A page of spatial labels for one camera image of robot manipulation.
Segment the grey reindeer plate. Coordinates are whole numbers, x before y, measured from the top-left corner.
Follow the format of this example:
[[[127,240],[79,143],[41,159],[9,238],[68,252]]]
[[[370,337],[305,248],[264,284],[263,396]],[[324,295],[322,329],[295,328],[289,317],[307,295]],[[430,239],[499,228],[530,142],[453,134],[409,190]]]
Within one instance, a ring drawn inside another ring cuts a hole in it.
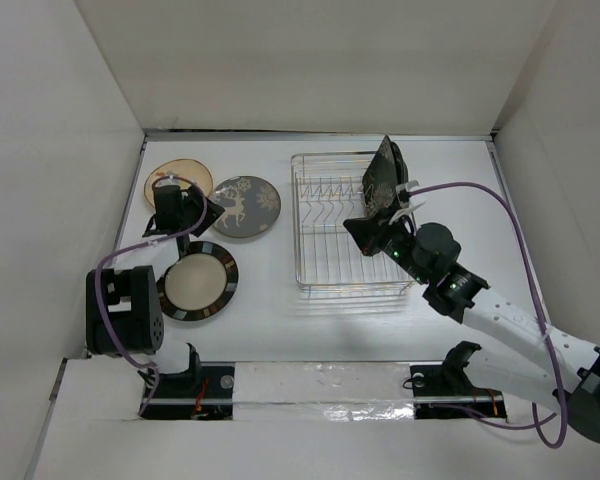
[[[236,176],[221,182],[211,200],[224,209],[214,228],[230,238],[247,239],[264,233],[281,212],[278,190],[257,176]]]

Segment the black square floral plate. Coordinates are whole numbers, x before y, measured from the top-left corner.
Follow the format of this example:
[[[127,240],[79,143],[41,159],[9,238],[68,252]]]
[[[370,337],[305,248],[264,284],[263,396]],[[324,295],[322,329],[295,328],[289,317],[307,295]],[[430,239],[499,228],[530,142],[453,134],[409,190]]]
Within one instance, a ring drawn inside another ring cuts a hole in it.
[[[391,150],[391,138],[385,135],[363,177],[365,215],[371,217],[391,206],[396,200],[396,168]]]

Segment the striped rim cream plate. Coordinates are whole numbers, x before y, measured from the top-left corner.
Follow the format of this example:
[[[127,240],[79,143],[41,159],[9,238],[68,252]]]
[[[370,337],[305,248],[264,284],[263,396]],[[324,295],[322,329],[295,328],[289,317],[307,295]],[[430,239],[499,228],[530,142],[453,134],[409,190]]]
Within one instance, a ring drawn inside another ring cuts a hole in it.
[[[195,241],[156,285],[164,315],[180,322],[199,322],[225,308],[238,283],[238,265],[227,249],[210,241]]]

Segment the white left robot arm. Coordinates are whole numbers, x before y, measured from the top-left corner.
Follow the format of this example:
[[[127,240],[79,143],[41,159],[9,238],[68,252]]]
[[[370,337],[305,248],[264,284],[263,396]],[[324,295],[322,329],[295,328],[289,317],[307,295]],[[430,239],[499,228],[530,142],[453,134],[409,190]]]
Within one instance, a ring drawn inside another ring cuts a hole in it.
[[[186,183],[184,188],[176,182],[155,181],[154,214],[141,240],[109,254],[86,276],[88,352],[124,358],[147,386],[159,378],[158,365],[150,357],[164,339],[155,268],[147,255],[163,246],[182,253],[192,236],[200,236],[224,212],[194,182]],[[141,361],[136,354],[149,359]]]

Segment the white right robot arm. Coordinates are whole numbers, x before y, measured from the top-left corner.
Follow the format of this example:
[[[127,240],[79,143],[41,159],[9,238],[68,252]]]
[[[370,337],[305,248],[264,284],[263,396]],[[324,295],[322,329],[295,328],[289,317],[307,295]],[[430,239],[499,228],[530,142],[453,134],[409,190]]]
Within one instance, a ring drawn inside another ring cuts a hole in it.
[[[418,283],[438,314],[480,331],[521,356],[511,362],[463,341],[445,357],[442,381],[454,393],[470,387],[512,393],[563,416],[600,444],[600,346],[559,329],[541,328],[478,275],[461,266],[450,230],[425,223],[410,232],[392,217],[347,219],[344,227],[365,256],[385,253]]]

